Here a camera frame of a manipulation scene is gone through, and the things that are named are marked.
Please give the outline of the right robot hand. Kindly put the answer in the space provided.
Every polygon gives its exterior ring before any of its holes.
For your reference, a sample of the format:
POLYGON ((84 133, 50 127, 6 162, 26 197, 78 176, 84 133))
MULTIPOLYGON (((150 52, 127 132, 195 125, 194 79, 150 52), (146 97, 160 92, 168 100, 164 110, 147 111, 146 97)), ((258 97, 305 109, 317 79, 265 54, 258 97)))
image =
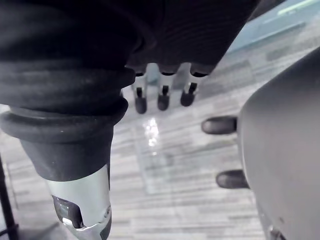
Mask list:
POLYGON ((110 154, 128 102, 122 89, 150 63, 209 74, 257 0, 3 0, 0 127, 19 139, 78 239, 112 224, 110 154))

